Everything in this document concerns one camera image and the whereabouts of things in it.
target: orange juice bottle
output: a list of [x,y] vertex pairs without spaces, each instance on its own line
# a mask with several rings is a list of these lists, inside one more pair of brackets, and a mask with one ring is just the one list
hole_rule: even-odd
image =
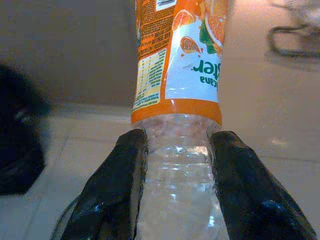
[[149,147],[136,240],[228,239],[207,138],[222,124],[227,13],[228,0],[136,0],[131,120]]

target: orange label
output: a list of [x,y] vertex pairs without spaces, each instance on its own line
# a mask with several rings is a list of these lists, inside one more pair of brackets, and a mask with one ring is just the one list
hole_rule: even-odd
[[163,114],[222,123],[218,82],[228,0],[136,0],[132,123]]

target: grey wall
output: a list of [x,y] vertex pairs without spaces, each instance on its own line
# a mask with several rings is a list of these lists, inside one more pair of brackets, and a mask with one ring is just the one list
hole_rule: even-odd
[[135,31],[133,0],[2,0],[0,62],[53,101],[129,106]]

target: nutrition facts table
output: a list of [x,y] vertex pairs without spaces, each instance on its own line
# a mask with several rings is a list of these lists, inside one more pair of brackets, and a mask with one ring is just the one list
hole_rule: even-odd
[[137,91],[133,110],[160,102],[161,79],[167,49],[143,58],[138,63]]

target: juice splash graphic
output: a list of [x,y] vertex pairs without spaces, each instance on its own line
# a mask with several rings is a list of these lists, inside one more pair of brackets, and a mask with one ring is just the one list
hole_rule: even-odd
[[136,0],[132,123],[192,114],[222,124],[218,82],[227,13],[228,0]]

